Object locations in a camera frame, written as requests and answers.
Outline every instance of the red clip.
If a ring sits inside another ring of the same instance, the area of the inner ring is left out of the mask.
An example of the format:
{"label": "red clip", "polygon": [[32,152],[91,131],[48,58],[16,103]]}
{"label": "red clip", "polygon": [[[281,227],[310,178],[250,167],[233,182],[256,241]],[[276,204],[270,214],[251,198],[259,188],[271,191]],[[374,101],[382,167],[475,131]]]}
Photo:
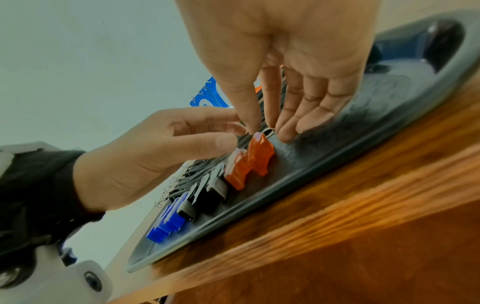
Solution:
{"label": "red clip", "polygon": [[265,134],[256,132],[248,145],[248,165],[258,175],[265,176],[269,172],[267,167],[272,156],[275,155],[275,148],[265,137]]}
{"label": "red clip", "polygon": [[240,191],[245,188],[245,179],[250,170],[246,151],[236,149],[228,158],[224,177],[237,191]]}

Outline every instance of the hand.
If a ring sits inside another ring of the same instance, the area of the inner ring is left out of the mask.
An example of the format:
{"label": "hand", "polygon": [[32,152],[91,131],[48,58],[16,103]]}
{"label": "hand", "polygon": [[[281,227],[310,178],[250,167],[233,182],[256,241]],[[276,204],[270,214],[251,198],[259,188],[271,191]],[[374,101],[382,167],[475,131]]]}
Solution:
{"label": "hand", "polygon": [[[326,123],[355,94],[380,0],[176,0],[191,41],[250,133],[282,141]],[[281,70],[287,94],[280,113]]]}
{"label": "hand", "polygon": [[90,211],[124,207],[152,191],[193,159],[231,153],[245,127],[235,109],[158,111],[111,143],[82,155],[73,167],[81,202]]}

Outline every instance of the white wall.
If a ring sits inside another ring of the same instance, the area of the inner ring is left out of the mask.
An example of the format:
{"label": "white wall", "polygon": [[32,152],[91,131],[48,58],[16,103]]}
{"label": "white wall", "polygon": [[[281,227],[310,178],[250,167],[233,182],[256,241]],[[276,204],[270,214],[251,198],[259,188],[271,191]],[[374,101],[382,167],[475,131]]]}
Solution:
{"label": "white wall", "polygon": [[[173,1],[0,1],[0,144],[90,150],[156,110],[189,106],[209,76]],[[105,267],[160,193],[69,245]]]}

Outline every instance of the black glossy object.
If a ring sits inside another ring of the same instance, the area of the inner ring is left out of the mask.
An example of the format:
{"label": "black glossy object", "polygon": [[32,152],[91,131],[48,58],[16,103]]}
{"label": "black glossy object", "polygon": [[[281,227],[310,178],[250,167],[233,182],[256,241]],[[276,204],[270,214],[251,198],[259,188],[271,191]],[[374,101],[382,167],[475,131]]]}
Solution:
{"label": "black glossy object", "polygon": [[[276,157],[266,177],[249,175],[244,190],[230,191],[211,216],[199,216],[164,243],[141,240],[127,270],[164,258],[382,143],[438,106],[475,70],[479,58],[478,12],[433,16],[378,35],[359,92],[332,123],[289,144],[269,137]],[[248,138],[240,141],[245,144]],[[196,175],[201,177],[203,167],[219,161],[196,163],[171,195],[189,187]]]}

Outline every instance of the table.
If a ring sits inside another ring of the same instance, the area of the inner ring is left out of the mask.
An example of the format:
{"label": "table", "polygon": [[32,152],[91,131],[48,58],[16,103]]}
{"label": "table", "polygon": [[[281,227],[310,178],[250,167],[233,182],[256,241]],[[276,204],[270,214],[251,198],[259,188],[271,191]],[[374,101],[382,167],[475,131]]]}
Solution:
{"label": "table", "polygon": [[[385,0],[383,31],[473,0]],[[106,268],[112,304],[480,302],[480,74],[358,160],[156,265]]]}

